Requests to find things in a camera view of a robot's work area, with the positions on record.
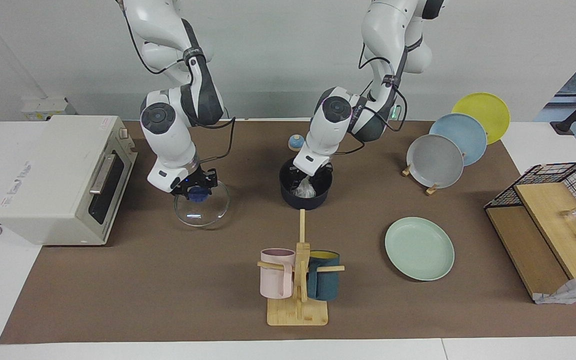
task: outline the white backdrop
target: white backdrop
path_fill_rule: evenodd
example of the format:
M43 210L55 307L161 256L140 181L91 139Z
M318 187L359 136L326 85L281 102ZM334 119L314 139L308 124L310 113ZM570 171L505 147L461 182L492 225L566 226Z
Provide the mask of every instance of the white backdrop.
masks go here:
M187 0L184 9L214 47L209 67L233 116L303 117L322 91L360 92L371 79L369 66L357 70L369 3ZM425 29L432 65L400 87L411 119L436 119L487 91L512 120L532 121L576 71L576 1L451 0ZM80 114L137 119L144 95L170 86L142 68L114 0L0 0L0 39L0 120L23 119L21 99L34 96L10 57Z

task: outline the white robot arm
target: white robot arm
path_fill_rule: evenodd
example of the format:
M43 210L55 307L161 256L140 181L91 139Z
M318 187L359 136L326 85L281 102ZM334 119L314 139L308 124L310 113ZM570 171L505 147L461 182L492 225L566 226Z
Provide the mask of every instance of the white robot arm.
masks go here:
M372 67L372 88L366 97L341 87L323 93L311 119L310 131L293 161L300 171L314 176L330 162L346 132L362 144L384 134L391 109L401 95L402 73L421 73L432 59L432 52L423 41L423 20L439 16L447 2L373 0L370 3L361 23L361 36L365 44L363 55ZM346 118L336 122L329 119L336 110L323 105L330 98L343 98L347 102L351 111L343 112Z
M190 23L181 17L180 0L117 0L128 29L146 43L142 61L151 73L164 73L180 84L150 92L141 105L141 127L157 160L148 182L187 197L189 187L217 186L214 169L204 172L188 127L210 127L224 114L213 84L210 57L199 46Z

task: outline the brown table mat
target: brown table mat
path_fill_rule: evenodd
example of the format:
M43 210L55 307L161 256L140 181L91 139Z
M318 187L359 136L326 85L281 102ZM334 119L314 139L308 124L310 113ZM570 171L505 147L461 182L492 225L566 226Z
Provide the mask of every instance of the brown table mat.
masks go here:
M271 327L256 261L261 249L298 241L299 212L282 200L278 173L295 155L288 137L308 123L237 124L231 154L211 162L233 200L210 229L181 223L172 196L146 182L155 157L130 123L139 156L109 243L42 248L0 344L576 336L576 303L532 303L484 212L519 175L500 141L433 196L400 176L409 145L430 125L410 121L334 158L328 199L306 217L306 241L346 265L329 324ZM223 153L228 135L192 129L202 157ZM357 146L348 138L340 150ZM384 235L403 217L434 221L450 236L455 263L444 278L414 281L390 263Z

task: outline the white table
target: white table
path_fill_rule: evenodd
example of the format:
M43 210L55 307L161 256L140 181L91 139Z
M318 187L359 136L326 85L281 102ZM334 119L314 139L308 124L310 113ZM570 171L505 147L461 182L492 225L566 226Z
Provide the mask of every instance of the white table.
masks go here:
M290 121L308 119L290 119ZM32 143L45 123L8 122L0 125L0 200L9 189L19 164L26 161ZM548 123L515 122L502 139L520 173L536 164L576 162L576 139L558 136ZM0 235L0 335L40 247L10 231ZM386 339L226 342L85 342L0 345L0 359L294 359L335 360L508 360L576 359L576 337L521 337L483 339Z

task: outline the white appliance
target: white appliance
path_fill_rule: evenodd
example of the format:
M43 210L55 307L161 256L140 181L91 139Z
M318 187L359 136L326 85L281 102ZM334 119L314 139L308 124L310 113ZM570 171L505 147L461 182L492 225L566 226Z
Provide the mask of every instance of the white appliance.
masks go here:
M53 116L10 179L0 223L33 244L105 244L134 147L118 116Z

